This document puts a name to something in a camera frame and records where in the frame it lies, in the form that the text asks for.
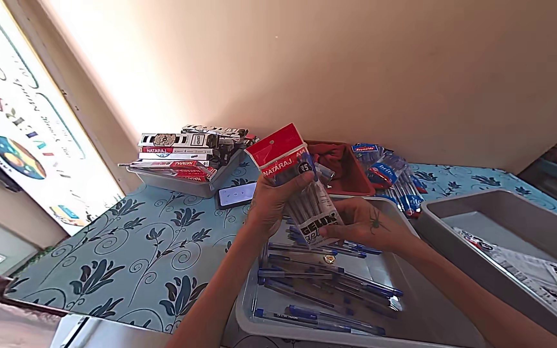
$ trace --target printed banner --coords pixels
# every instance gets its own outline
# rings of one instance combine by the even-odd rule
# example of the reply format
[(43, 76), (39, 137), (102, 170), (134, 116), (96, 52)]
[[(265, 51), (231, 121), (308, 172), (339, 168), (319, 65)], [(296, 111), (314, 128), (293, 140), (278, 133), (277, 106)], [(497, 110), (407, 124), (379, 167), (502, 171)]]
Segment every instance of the printed banner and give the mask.
[(70, 235), (123, 196), (2, 2), (0, 167)]

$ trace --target left hand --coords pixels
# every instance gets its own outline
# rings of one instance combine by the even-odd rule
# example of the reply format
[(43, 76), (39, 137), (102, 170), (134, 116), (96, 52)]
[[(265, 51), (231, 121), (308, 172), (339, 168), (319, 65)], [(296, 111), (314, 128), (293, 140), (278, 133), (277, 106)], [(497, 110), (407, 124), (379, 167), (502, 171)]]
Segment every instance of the left hand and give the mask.
[(270, 180), (260, 174), (244, 226), (250, 227), (255, 235), (259, 233), (266, 242), (279, 229), (285, 202), (292, 194), (309, 185), (314, 176), (312, 171), (306, 171), (285, 184), (274, 187)]

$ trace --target grey plastic tray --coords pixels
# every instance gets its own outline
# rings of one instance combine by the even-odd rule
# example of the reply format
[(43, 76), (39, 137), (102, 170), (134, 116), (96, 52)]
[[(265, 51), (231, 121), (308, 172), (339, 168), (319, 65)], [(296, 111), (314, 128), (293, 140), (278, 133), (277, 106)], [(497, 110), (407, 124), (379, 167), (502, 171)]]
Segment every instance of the grey plastic tray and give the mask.
[[(403, 213), (398, 211), (396, 204), (383, 198), (366, 199), (398, 223), (405, 224), (416, 235)], [(283, 224), (270, 241), (290, 243), (287, 234), (284, 233), (285, 229), (287, 226)], [(400, 257), (392, 253), (383, 253), (379, 256), (368, 255), (365, 259), (337, 255), (334, 265), (344, 267), (346, 272), (356, 273), (403, 291), (404, 296), (400, 298), (402, 312), (399, 318), (390, 319), (383, 316), (376, 318), (375, 324), (386, 329), (386, 337), (300, 328), (256, 318), (253, 316), (255, 308), (282, 313), (289, 304), (315, 307), (308, 302), (300, 302), (259, 286), (257, 262), (251, 268), (236, 300), (235, 314), (238, 324), (248, 334), (357, 347), (485, 347), (484, 340), (474, 325), (429, 281)]]
[(557, 336), (557, 311), (455, 233), (557, 262), (557, 214), (503, 189), (422, 203), (420, 237), (483, 288)]
[(153, 173), (151, 171), (130, 167), (128, 167), (128, 171), (135, 173), (144, 183), (150, 186), (194, 194), (195, 196), (203, 198), (211, 198), (243, 160), (244, 150), (237, 150), (236, 153), (231, 156), (229, 163), (217, 170), (214, 177), (205, 183), (187, 179), (178, 179), (169, 175)]

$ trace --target smartphone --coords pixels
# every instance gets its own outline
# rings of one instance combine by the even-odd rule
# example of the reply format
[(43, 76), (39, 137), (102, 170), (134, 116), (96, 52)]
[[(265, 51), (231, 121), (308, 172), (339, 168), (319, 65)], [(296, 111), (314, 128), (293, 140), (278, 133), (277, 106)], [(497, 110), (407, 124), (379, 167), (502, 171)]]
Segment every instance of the smartphone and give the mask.
[(249, 204), (252, 200), (252, 195), (255, 193), (255, 187), (257, 187), (256, 182), (221, 188), (217, 195), (219, 209), (229, 209)]

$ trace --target blue patterned tablecloth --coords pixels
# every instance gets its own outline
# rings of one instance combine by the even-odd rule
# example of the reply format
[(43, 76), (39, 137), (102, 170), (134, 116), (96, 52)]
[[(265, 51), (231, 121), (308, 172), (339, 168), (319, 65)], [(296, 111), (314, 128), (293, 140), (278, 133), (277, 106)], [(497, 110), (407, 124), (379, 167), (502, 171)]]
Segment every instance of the blue patterned tablecloth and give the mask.
[[(502, 170), (412, 168), (427, 186), (427, 200), (506, 188), (557, 212), (555, 199)], [(255, 181), (258, 175), (247, 159), (223, 187)], [(248, 209), (218, 210), (213, 198), (143, 185), (23, 271), (6, 296), (172, 333), (216, 272)], [(229, 333), (233, 345), (243, 339), (296, 344), (245, 338), (236, 329)]]

